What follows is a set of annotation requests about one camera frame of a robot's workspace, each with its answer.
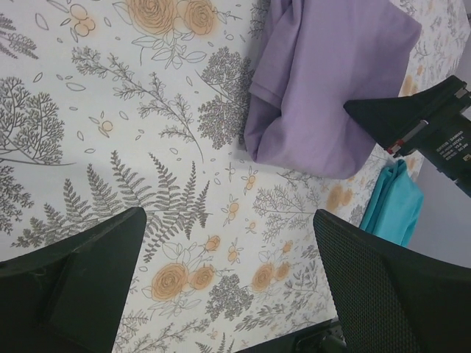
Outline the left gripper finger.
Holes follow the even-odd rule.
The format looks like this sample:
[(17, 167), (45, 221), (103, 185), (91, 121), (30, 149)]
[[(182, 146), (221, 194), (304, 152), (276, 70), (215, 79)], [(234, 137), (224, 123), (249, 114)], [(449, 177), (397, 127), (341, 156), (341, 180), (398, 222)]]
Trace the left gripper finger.
[(111, 352), (145, 227), (132, 207), (1, 262), (1, 351)]

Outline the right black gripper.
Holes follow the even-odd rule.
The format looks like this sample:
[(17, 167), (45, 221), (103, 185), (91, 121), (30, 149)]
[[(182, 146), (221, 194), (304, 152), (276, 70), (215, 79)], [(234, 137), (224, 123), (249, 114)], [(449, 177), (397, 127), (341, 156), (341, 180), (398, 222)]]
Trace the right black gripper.
[(389, 99), (358, 99), (345, 111), (388, 153), (404, 157), (419, 151), (456, 184), (470, 183), (470, 108), (467, 83), (449, 76), (439, 84)]

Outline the purple t shirt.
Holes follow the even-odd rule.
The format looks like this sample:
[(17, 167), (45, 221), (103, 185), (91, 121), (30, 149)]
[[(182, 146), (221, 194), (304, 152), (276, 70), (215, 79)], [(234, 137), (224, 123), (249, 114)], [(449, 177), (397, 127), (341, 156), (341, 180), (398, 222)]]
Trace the purple t shirt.
[(344, 110), (395, 98), (421, 25), (390, 1), (273, 1), (244, 130), (256, 162), (348, 179), (375, 141)]

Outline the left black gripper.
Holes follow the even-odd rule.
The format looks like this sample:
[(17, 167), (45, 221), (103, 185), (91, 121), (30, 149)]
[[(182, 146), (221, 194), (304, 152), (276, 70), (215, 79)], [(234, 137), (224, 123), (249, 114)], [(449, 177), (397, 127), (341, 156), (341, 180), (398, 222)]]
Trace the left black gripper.
[(337, 317), (297, 331), (293, 353), (469, 352), (470, 270), (314, 215)]

